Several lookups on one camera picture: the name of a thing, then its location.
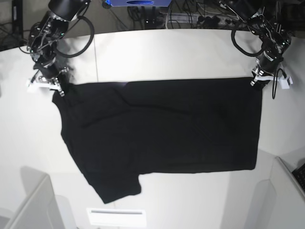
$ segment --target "white label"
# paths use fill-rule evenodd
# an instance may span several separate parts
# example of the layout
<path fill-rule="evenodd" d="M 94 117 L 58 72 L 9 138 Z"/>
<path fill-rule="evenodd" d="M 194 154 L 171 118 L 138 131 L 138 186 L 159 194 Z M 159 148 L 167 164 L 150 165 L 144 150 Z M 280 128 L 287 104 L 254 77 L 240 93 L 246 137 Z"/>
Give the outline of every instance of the white label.
<path fill-rule="evenodd" d="M 110 227 L 146 227 L 144 210 L 87 209 L 91 225 Z"/>

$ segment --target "table surface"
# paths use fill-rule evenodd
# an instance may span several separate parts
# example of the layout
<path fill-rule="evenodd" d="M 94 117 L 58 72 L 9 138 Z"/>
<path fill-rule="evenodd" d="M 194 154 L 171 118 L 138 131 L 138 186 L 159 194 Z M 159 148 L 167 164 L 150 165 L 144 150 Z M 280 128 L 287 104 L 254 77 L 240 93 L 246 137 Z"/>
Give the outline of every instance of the table surface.
<path fill-rule="evenodd" d="M 258 50 L 260 41 L 249 32 L 236 33 L 237 42 L 248 51 Z M 85 45 L 88 37 L 66 39 L 68 53 L 74 53 Z M 262 179 L 268 179 L 272 155 L 281 156 L 292 168 L 305 157 L 305 41 L 293 39 L 285 53 L 287 71 L 294 84 L 290 90 L 278 88 L 276 99 L 271 97 L 271 84 L 264 89 L 261 133 L 257 169 L 240 173 L 216 173 L 199 175 L 147 175 L 140 177 L 142 194 L 116 201 L 117 208 L 141 208 L 148 212 L 150 228 L 161 228 L 149 213 L 157 206 L 151 199 L 150 190 L 164 203 L 164 211 L 177 206 L 177 195 L 181 182 L 198 189 L 191 200 L 185 200 L 176 211 L 188 209 L 190 201 L 206 217 L 195 220 L 190 211 L 189 218 L 194 224 L 205 224 L 206 228 L 221 228 L 226 222 L 230 228 L 231 219 L 239 226 L 244 224 L 254 186 Z M 252 76 L 255 59 L 240 53 L 230 40 L 230 31 L 218 30 L 158 30 L 129 31 L 95 35 L 89 49 L 69 62 L 73 69 L 74 83 L 142 81 L 165 79 L 203 79 Z M 62 138 L 61 118 L 51 102 L 52 92 L 27 93 L 26 80 L 34 75 L 33 61 L 18 49 L 0 52 L 0 166 L 21 168 L 32 167 L 51 175 L 55 193 L 69 196 L 74 215 L 81 215 L 86 207 L 105 207 L 94 190 L 79 174 Z M 248 191 L 241 193 L 240 182 Z M 79 200 L 81 193 L 91 193 Z M 218 194 L 218 199 L 200 197 Z M 234 198 L 228 202 L 230 193 L 243 198 L 239 208 L 228 215 L 219 214 L 236 206 Z M 76 219 L 78 225 L 87 225 L 87 219 Z M 163 226 L 172 227 L 174 222 L 163 219 Z M 176 228 L 185 228 L 188 221 L 174 223 Z"/>

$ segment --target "power strip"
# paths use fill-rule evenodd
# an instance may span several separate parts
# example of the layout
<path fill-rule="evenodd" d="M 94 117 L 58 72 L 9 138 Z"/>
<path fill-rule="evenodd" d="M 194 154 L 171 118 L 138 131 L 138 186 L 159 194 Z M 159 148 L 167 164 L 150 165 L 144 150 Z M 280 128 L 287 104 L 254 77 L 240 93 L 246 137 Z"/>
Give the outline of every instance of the power strip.
<path fill-rule="evenodd" d="M 173 23 L 179 22 L 179 23 L 188 23 L 189 24 L 192 19 L 193 24 L 196 24 L 199 16 L 200 16 L 200 14 L 197 14 L 197 13 L 192 13 L 192 16 L 190 16 L 186 13 L 172 13 L 172 21 L 173 21 Z M 225 26 L 227 24 L 227 22 L 225 20 L 227 20 L 227 19 L 231 20 L 230 18 L 228 18 L 226 16 L 218 15 L 218 13 L 215 13 L 215 14 L 206 13 L 205 16 L 206 17 L 217 16 L 220 19 L 220 22 L 219 22 L 220 26 Z"/>

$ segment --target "t-shirt sleeve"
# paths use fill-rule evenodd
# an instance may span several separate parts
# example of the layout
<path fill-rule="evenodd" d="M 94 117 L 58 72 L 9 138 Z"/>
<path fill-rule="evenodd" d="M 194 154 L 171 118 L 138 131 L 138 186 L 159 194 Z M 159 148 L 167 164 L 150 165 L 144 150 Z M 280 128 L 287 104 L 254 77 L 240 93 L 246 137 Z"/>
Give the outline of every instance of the t-shirt sleeve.
<path fill-rule="evenodd" d="M 99 173 L 90 173 L 86 174 L 85 178 L 101 197 L 104 204 L 141 193 L 138 174 L 104 176 Z"/>

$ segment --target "white panel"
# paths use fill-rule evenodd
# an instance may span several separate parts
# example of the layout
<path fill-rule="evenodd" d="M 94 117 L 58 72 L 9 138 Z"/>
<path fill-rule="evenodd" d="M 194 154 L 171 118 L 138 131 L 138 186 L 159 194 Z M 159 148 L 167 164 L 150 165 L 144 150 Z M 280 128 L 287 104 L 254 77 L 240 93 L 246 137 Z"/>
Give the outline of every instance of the white panel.
<path fill-rule="evenodd" d="M 272 215 L 266 224 L 267 227 L 263 229 L 304 228 L 304 193 L 295 184 L 289 170 L 279 158 L 274 161 L 270 180 L 277 197 Z"/>
<path fill-rule="evenodd" d="M 5 227 L 27 228 L 65 229 L 48 175 L 41 179 Z"/>
<path fill-rule="evenodd" d="M 144 210 L 88 208 L 87 213 L 92 225 L 136 228 L 146 227 L 146 213 Z"/>

